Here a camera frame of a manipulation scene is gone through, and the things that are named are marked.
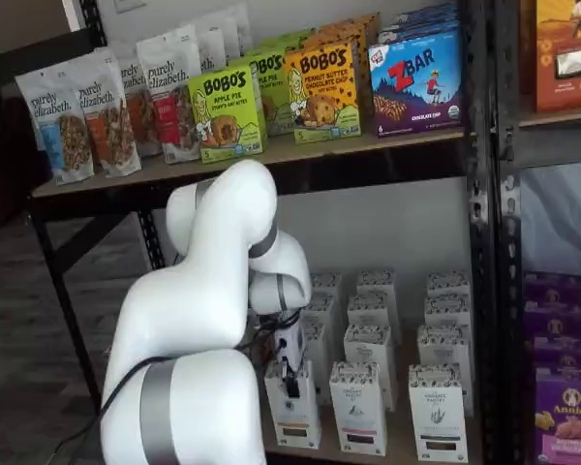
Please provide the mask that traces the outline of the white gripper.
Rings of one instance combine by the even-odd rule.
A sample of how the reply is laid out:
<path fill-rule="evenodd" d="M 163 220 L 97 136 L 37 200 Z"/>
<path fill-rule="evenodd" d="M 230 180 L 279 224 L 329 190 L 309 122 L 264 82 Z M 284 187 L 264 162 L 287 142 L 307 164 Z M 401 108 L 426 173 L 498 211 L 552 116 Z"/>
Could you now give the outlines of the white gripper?
<path fill-rule="evenodd" d="M 274 331 L 275 358 L 282 363 L 282 380 L 288 398 L 299 398 L 300 391 L 296 371 L 304 358 L 304 334 L 302 325 L 291 325 Z"/>

